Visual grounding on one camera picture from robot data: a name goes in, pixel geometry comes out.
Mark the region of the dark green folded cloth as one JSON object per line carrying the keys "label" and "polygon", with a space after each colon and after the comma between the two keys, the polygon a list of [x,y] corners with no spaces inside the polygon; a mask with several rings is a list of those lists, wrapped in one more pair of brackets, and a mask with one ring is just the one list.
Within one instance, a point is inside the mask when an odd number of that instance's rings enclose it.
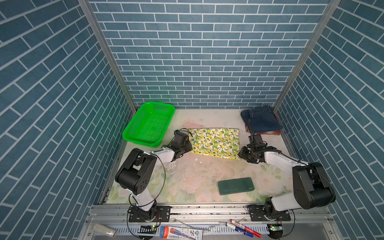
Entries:
{"label": "dark green folded cloth", "polygon": [[253,181],[250,177],[218,182],[219,194],[221,196],[252,192],[255,190]]}

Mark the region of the aluminium corner frame post left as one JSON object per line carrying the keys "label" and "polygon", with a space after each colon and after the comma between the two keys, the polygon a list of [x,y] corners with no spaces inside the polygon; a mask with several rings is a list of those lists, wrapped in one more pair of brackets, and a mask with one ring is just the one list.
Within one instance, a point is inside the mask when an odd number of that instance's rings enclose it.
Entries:
{"label": "aluminium corner frame post left", "polygon": [[96,15],[91,7],[91,4],[89,1],[86,1],[86,0],[78,0],[79,2],[79,5],[106,57],[106,60],[112,70],[112,72],[114,73],[114,76],[116,77],[117,79],[117,82],[121,88],[121,90],[123,91],[123,94],[127,100],[127,103],[129,104],[132,112],[135,114],[137,112],[137,107],[135,106],[135,103],[131,97],[131,94],[129,93],[129,90],[127,88],[127,85],[123,79],[123,76],[120,72],[120,69],[116,63],[116,60],[111,52],[111,49],[108,45],[108,42],[103,34],[103,31],[98,23],[98,20],[96,18]]}

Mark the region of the white small device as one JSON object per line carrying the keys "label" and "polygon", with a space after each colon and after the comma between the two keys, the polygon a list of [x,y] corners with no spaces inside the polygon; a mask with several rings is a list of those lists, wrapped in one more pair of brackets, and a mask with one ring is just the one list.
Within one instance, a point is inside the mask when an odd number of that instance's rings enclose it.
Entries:
{"label": "white small device", "polygon": [[93,231],[102,235],[105,235],[110,238],[115,238],[117,235],[117,231],[111,228],[108,228],[101,224],[95,224],[93,227]]}

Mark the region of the red plaid skirt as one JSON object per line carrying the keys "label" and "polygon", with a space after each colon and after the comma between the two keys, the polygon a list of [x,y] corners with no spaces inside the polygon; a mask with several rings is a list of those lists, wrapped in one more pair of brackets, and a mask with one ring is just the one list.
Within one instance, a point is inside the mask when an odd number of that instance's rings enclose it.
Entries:
{"label": "red plaid skirt", "polygon": [[[250,130],[249,130],[247,125],[245,125],[245,130],[246,130],[247,133],[250,133]],[[277,131],[262,132],[262,133],[257,133],[257,134],[279,136],[279,135],[281,135],[281,133],[282,133],[281,130],[277,130]]]}

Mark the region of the aluminium corner frame post right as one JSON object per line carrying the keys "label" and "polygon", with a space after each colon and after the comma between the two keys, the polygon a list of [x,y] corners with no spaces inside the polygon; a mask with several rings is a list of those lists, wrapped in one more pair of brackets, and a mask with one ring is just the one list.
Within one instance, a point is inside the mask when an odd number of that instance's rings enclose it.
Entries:
{"label": "aluminium corner frame post right", "polygon": [[309,38],[307,44],[305,45],[305,48],[301,55],[298,58],[298,61],[296,65],[294,66],[290,76],[288,77],[284,87],[282,88],[282,91],[277,98],[276,102],[273,105],[274,113],[277,113],[281,105],[283,104],[283,101],[285,97],[288,95],[291,87],[295,83],[300,71],[302,70],[304,64],[306,63],[307,59],[309,58],[309,55],[312,53],[316,43],[320,39],[323,31],[325,30],[328,22],[330,21],[331,17],[335,13],[337,7],[339,6],[341,0],[331,0],[329,1],[328,5],[326,6],[324,13],[322,17],[320,18],[320,21],[314,28],[314,31]]}

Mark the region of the aluminium front rail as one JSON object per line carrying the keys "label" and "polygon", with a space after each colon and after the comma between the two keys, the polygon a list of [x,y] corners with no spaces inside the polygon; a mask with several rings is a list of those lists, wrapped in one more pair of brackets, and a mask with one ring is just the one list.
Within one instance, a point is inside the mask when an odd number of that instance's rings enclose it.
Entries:
{"label": "aluminium front rail", "polygon": [[[138,237],[155,240],[160,237],[161,226],[181,227],[204,231],[204,239],[246,239],[226,223],[231,219],[260,233],[263,240],[278,237],[281,240],[340,240],[342,235],[334,219],[325,207],[311,210],[288,211],[291,221],[252,222],[247,211],[248,205],[260,203],[221,203],[221,204],[159,204],[170,206],[169,222],[130,223],[130,205],[94,205],[80,233],[81,240],[136,240]],[[115,238],[93,231],[95,224],[116,230]]]}

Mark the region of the blue marker pen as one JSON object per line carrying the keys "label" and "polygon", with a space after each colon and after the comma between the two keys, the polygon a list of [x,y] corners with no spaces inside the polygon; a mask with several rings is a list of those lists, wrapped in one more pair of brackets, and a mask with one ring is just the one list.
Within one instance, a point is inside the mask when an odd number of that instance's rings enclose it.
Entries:
{"label": "blue marker pen", "polygon": [[240,234],[243,234],[243,235],[247,236],[247,237],[250,237],[250,238],[254,237],[254,235],[252,233],[249,233],[246,230],[244,230],[244,229],[242,229],[242,228],[240,228],[240,227],[238,227],[238,226],[236,226],[236,225],[234,225],[232,223],[226,223],[226,226],[228,228],[230,228],[230,229],[240,233]]}

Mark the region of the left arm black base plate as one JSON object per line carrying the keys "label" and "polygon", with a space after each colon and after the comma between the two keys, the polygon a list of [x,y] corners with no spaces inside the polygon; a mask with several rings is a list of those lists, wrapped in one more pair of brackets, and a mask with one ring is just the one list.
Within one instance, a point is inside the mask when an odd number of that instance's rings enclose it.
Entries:
{"label": "left arm black base plate", "polygon": [[144,211],[138,207],[132,207],[128,221],[130,223],[144,222],[169,222],[171,214],[170,206],[152,206],[149,211]]}

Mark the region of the yellow floral skirt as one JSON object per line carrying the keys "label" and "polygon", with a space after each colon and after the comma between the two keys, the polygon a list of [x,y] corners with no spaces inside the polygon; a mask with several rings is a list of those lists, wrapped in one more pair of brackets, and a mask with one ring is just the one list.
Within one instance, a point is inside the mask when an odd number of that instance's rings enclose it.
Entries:
{"label": "yellow floral skirt", "polygon": [[195,128],[190,142],[195,154],[222,159],[241,160],[239,130],[231,128]]}

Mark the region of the blue red packaged tool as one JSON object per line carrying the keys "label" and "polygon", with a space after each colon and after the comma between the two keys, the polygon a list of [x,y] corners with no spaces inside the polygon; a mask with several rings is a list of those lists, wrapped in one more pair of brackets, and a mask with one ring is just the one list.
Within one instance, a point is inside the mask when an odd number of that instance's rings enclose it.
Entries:
{"label": "blue red packaged tool", "polygon": [[167,240],[202,240],[203,230],[171,226],[160,227],[160,237]]}

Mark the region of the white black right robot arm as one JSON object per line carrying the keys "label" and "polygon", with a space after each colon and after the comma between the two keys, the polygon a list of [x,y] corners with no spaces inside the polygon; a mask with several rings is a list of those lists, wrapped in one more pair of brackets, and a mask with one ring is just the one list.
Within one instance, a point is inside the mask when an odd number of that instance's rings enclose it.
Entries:
{"label": "white black right robot arm", "polygon": [[336,200],[336,192],[320,163],[307,163],[285,155],[269,146],[261,135],[249,136],[250,143],[241,148],[238,156],[248,163],[267,163],[290,174],[293,190],[290,193],[268,198],[265,213],[324,207]]}

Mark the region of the aluminium corner frame post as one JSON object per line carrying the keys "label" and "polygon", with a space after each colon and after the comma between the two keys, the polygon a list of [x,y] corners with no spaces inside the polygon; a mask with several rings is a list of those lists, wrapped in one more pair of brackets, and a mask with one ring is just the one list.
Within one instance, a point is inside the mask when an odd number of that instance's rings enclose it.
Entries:
{"label": "aluminium corner frame post", "polygon": [[274,113],[277,113],[281,105],[283,104],[283,101],[285,97],[288,95],[291,87],[295,83],[300,71],[302,70],[304,64],[306,63],[307,59],[309,58],[309,55],[312,53],[316,43],[320,39],[323,31],[325,30],[328,22],[330,21],[331,17],[335,13],[337,7],[339,6],[341,0],[331,0],[329,1],[328,5],[326,6],[324,13],[322,17],[320,18],[320,21],[314,28],[314,31],[309,38],[307,44],[305,45],[305,48],[301,55],[298,58],[298,61],[296,65],[294,66],[290,76],[288,77],[284,87],[282,88],[282,91],[277,98],[276,102],[273,105]]}
{"label": "aluminium corner frame post", "polygon": [[89,1],[86,1],[86,0],[78,0],[79,2],[79,5],[106,57],[106,60],[112,70],[112,72],[114,73],[114,76],[116,77],[117,79],[117,82],[121,88],[121,90],[123,91],[123,94],[127,100],[127,103],[129,104],[132,112],[135,114],[137,112],[137,107],[135,106],[135,103],[131,97],[131,94],[129,93],[129,90],[127,88],[127,85],[123,79],[123,76],[120,72],[120,69],[116,63],[116,60],[111,52],[111,49],[108,45],[108,42],[103,34],[103,31],[98,23],[98,20],[96,18],[96,15],[91,7],[91,4]]}

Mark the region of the dark navy skirt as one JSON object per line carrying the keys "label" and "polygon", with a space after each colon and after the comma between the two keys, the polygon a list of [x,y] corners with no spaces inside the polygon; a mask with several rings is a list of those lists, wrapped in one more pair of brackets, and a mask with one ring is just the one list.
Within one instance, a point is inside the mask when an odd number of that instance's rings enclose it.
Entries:
{"label": "dark navy skirt", "polygon": [[252,134],[282,129],[273,108],[270,106],[241,111],[241,117]]}

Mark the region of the red marker pen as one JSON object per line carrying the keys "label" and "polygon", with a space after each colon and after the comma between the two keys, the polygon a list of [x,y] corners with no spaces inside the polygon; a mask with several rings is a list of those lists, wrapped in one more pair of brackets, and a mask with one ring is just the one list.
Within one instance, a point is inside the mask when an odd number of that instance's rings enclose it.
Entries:
{"label": "red marker pen", "polygon": [[236,221],[233,220],[233,219],[231,219],[231,223],[234,224],[234,225],[236,225],[236,226],[239,227],[239,228],[242,228],[242,229],[245,230],[246,232],[253,234],[253,235],[256,236],[256,237],[261,238],[261,234],[260,234],[260,233],[258,233],[258,232],[256,232],[256,231],[254,231],[254,230],[252,230],[252,229],[250,229],[250,228],[244,226],[243,224],[240,224],[240,223],[236,222]]}

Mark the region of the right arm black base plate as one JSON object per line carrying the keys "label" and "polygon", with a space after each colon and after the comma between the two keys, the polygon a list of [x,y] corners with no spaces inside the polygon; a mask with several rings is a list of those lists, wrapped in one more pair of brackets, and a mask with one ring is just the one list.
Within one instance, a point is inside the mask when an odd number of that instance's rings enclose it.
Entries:
{"label": "right arm black base plate", "polygon": [[288,211],[276,211],[274,207],[271,206],[261,206],[261,205],[248,205],[247,211],[250,214],[252,222],[265,222],[265,221],[282,221],[289,222],[291,221],[291,216]]}

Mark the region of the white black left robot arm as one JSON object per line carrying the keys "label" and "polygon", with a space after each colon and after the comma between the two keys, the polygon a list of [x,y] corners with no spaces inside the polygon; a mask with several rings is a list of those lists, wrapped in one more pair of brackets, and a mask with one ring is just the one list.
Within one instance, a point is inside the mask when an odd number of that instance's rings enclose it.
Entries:
{"label": "white black left robot arm", "polygon": [[174,137],[161,150],[146,153],[133,149],[115,175],[115,181],[128,190],[136,201],[134,207],[145,214],[152,214],[157,207],[148,184],[155,166],[171,163],[193,150],[190,137],[193,134],[186,128],[174,131]]}

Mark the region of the green plastic basket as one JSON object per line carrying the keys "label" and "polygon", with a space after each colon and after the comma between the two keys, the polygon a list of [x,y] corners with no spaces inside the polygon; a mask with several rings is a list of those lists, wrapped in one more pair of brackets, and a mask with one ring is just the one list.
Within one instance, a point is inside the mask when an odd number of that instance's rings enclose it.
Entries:
{"label": "green plastic basket", "polygon": [[123,139],[134,144],[157,148],[163,140],[175,111],[175,107],[170,104],[144,103],[124,129]]}

